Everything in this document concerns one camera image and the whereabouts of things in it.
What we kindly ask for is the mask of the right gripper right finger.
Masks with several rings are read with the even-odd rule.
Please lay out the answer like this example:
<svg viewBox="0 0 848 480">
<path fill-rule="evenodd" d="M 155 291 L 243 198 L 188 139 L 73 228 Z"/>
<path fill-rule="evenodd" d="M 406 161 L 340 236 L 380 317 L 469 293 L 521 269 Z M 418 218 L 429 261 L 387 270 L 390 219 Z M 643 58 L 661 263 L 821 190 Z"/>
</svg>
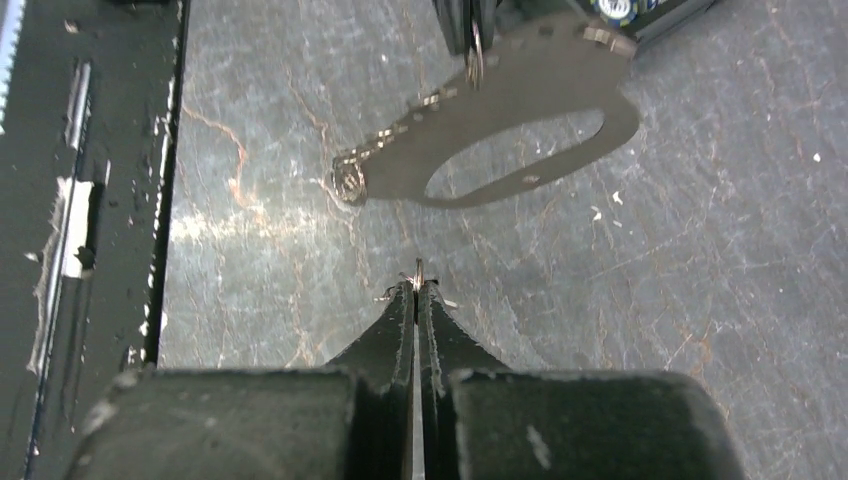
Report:
<svg viewBox="0 0 848 480">
<path fill-rule="evenodd" d="M 713 399 L 662 370 L 517 371 L 417 295 L 430 479 L 741 479 Z"/>
</svg>

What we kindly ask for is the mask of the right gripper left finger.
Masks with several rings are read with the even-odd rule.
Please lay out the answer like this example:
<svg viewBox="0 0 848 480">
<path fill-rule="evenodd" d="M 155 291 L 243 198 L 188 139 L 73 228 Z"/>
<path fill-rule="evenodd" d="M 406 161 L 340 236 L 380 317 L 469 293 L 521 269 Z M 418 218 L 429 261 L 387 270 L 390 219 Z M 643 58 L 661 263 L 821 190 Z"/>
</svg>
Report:
<svg viewBox="0 0 848 480">
<path fill-rule="evenodd" d="M 118 375 L 94 405 L 69 479 L 408 479 L 416 292 L 326 364 Z"/>
</svg>

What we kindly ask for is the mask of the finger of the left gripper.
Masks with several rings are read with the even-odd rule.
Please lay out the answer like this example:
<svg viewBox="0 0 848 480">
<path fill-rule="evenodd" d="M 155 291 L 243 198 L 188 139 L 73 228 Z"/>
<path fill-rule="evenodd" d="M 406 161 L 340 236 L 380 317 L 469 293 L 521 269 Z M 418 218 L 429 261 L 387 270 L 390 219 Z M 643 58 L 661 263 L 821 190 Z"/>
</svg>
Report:
<svg viewBox="0 0 848 480">
<path fill-rule="evenodd" d="M 471 0 L 434 0 L 441 31 L 452 56 L 465 56 L 473 46 L 473 2 Z"/>
<path fill-rule="evenodd" d="M 479 0 L 476 2 L 476 47 L 478 53 L 491 48 L 496 33 L 497 9 L 501 0 Z"/>
</svg>

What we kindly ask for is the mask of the keys with black tag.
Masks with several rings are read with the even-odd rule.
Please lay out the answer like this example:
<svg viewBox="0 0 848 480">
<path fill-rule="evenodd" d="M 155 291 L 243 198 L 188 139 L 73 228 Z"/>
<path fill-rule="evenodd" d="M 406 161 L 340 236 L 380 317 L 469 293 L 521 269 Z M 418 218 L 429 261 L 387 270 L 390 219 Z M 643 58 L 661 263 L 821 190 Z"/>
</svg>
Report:
<svg viewBox="0 0 848 480">
<path fill-rule="evenodd" d="M 412 275 L 407 275 L 404 272 L 400 272 L 399 276 L 403 281 L 410 283 L 412 285 L 413 291 L 415 293 L 418 293 L 425 283 L 423 259 L 422 258 L 416 259 L 415 271 Z M 394 295 L 394 290 L 395 290 L 394 286 L 388 287 L 380 296 L 374 297 L 373 301 L 374 302 L 387 302 L 387 301 L 389 301 L 392 298 L 392 296 Z M 448 299 L 444 299 L 443 304 L 446 306 L 447 309 L 450 309 L 450 310 L 456 310 L 456 309 L 459 308 L 459 305 L 456 302 L 453 302 L 453 301 L 448 300 Z"/>
</svg>

